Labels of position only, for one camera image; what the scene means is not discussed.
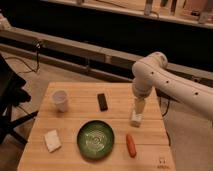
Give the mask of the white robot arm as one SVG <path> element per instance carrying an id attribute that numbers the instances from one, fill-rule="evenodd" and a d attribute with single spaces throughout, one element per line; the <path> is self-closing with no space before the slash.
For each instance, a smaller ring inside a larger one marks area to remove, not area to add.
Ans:
<path id="1" fill-rule="evenodd" d="M 132 66 L 133 94 L 145 99 L 155 87 L 213 121 L 213 88 L 166 71 L 167 64 L 167 57 L 161 52 L 137 60 Z"/>

